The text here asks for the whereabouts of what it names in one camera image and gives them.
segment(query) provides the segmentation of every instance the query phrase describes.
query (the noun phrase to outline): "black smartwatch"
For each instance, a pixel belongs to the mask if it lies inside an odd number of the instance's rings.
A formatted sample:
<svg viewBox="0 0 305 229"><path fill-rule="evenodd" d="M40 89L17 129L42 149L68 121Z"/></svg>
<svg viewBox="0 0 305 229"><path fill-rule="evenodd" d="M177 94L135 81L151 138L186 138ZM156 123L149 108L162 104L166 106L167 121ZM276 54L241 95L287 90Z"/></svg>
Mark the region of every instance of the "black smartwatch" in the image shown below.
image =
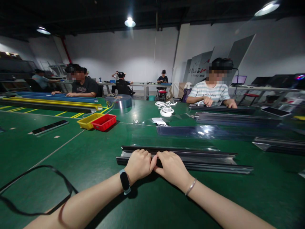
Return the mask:
<svg viewBox="0 0 305 229"><path fill-rule="evenodd" d="M120 178L121 178L121 183L122 183L123 190L124 190L124 195L127 195L128 193L130 193L131 188L130 188L130 183L128 180L127 173L125 172L124 169L122 169L120 171Z"/></svg>

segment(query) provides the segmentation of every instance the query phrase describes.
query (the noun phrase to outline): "red stool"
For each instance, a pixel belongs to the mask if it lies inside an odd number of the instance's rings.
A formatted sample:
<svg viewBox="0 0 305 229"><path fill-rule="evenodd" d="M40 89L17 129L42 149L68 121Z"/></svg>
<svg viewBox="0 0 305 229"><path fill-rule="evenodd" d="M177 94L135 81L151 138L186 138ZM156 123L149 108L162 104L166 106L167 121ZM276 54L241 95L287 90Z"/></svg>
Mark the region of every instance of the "red stool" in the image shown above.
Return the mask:
<svg viewBox="0 0 305 229"><path fill-rule="evenodd" d="M238 105L241 104L241 102L245 99L246 96L254 97L253 101L250 103L250 106L254 103L254 100L259 97L259 95L256 95L256 94L244 93L244 97L241 99L241 101L239 102Z"/></svg>
<svg viewBox="0 0 305 229"><path fill-rule="evenodd" d="M157 94L157 101L160 101L160 94L163 95L163 101L165 102L166 101L166 91L158 91L158 94Z"/></svg>

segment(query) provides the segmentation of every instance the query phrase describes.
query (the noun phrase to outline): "yellow plastic bin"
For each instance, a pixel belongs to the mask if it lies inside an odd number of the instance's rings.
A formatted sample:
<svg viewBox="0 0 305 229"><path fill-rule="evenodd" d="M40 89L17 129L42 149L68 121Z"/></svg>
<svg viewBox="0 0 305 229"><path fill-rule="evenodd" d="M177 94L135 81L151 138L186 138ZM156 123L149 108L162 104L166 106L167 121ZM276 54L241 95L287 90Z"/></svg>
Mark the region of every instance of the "yellow plastic bin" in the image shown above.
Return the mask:
<svg viewBox="0 0 305 229"><path fill-rule="evenodd" d="M77 121L77 123L80 125L81 128L91 130L93 128L93 125L91 124L91 122L95 121L96 119L98 119L102 116L104 116L104 114L94 113L88 117L85 117L85 118Z"/></svg>

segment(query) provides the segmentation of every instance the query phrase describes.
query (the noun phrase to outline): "teal bucket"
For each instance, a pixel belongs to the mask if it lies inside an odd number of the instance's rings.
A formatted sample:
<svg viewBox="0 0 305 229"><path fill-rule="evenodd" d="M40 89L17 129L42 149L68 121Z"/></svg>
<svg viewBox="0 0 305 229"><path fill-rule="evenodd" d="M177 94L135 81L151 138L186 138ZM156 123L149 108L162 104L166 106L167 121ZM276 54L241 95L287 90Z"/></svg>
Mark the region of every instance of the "teal bucket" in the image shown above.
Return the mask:
<svg viewBox="0 0 305 229"><path fill-rule="evenodd" d="M154 101L156 99L156 97L154 96L154 95L150 95L149 97L148 97L148 100L149 101Z"/></svg>

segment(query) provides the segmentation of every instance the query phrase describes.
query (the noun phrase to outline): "red pipe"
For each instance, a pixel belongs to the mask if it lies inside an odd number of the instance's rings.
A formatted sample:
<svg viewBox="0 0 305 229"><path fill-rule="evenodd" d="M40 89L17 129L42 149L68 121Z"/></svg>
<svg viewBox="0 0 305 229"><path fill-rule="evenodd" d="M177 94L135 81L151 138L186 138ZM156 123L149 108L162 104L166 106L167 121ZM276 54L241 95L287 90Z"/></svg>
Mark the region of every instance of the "red pipe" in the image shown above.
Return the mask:
<svg viewBox="0 0 305 229"><path fill-rule="evenodd" d="M68 60L69 60L70 64L72 64L71 58L70 58L69 53L68 53L68 50L67 50L67 46L66 46L66 44L65 44L65 42L64 42L64 36L61 36L61 42L63 43L64 50L66 51Z"/></svg>

